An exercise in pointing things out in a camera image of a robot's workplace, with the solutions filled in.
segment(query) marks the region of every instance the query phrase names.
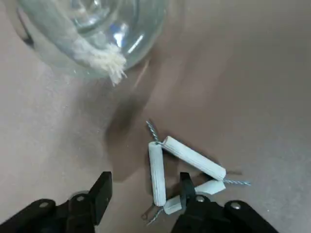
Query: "glass jar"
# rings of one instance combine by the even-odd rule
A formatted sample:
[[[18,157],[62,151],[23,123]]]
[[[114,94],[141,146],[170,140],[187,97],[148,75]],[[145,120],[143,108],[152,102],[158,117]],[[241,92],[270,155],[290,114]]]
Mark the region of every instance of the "glass jar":
[[[114,64],[101,66],[114,59],[124,61],[122,70],[138,63],[160,34],[167,7],[166,0],[4,2],[16,31],[43,61],[82,77],[111,75]],[[113,54],[104,53],[104,62],[89,58],[97,59],[107,49]]]

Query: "tan surface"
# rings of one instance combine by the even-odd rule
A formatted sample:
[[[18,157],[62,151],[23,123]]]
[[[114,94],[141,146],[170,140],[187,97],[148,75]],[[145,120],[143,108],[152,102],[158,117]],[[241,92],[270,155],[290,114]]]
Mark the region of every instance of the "tan surface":
[[[0,219],[31,201],[58,203],[103,170],[114,196],[99,232],[144,228],[152,202],[144,121],[214,157],[251,187],[228,187],[280,232],[308,232],[311,212],[311,5],[304,0],[178,1],[144,63],[115,89],[52,73],[19,40],[0,3]],[[178,171],[166,155],[169,194]]]

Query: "black robotic claw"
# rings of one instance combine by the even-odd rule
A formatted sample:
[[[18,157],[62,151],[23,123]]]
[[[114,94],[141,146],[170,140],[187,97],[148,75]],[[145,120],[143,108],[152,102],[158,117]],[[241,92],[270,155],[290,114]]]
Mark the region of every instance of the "black robotic claw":
[[[221,207],[207,197],[197,195],[188,173],[180,173],[180,187],[184,213],[172,233],[277,233],[243,201],[229,201]]]
[[[3,233],[94,233],[112,197],[112,174],[103,172],[88,193],[56,206],[36,200],[0,225]]]

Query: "ribbed white tube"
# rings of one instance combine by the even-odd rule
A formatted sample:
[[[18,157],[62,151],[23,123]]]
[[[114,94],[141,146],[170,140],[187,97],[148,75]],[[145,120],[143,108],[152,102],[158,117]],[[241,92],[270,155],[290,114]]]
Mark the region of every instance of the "ribbed white tube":
[[[148,150],[154,203],[156,206],[163,206],[166,202],[166,191],[162,147],[156,142],[151,142]]]
[[[162,147],[216,180],[222,181],[226,175],[226,170],[223,167],[210,161],[208,158],[195,152],[170,136],[164,140]]]
[[[207,193],[213,195],[225,189],[224,182],[222,181],[208,181],[202,185],[199,185],[195,188],[195,191]],[[181,210],[180,196],[169,199],[163,206],[164,212],[168,215]]]

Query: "clear glass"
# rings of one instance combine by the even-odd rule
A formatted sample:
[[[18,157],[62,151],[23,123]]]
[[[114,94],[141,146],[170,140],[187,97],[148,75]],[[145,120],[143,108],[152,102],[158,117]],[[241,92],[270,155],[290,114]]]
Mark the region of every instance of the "clear glass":
[[[17,3],[19,18],[41,58],[68,74],[88,77],[105,74],[76,63],[68,50],[70,44],[59,41],[66,30],[71,30],[71,25],[99,50],[109,43],[117,45],[126,58],[126,68],[130,68],[154,44],[167,8],[166,0],[18,0]],[[56,11],[55,6],[65,15]],[[68,27],[65,16],[70,19]]]

